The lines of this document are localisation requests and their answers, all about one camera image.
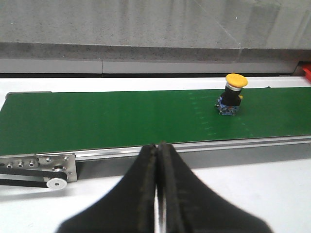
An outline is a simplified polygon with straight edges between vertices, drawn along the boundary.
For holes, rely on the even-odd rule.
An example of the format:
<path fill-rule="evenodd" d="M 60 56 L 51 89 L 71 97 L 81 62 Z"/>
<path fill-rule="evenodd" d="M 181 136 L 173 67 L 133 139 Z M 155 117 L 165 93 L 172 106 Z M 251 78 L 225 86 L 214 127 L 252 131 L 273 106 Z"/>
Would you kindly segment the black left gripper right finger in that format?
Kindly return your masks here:
<path fill-rule="evenodd" d="M 260 218 L 206 186 L 171 144 L 157 155 L 157 191 L 162 233 L 270 233 Z"/>

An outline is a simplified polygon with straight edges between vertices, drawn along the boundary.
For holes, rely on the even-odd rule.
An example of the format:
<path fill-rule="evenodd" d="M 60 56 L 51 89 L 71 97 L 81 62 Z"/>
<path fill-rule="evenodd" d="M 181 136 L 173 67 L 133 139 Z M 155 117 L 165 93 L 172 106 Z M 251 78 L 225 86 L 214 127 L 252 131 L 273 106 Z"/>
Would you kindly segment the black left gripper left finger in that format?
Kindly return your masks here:
<path fill-rule="evenodd" d="M 64 221 L 59 233 L 152 233 L 155 230 L 156 155 L 143 146 L 123 178 L 104 197 Z"/>

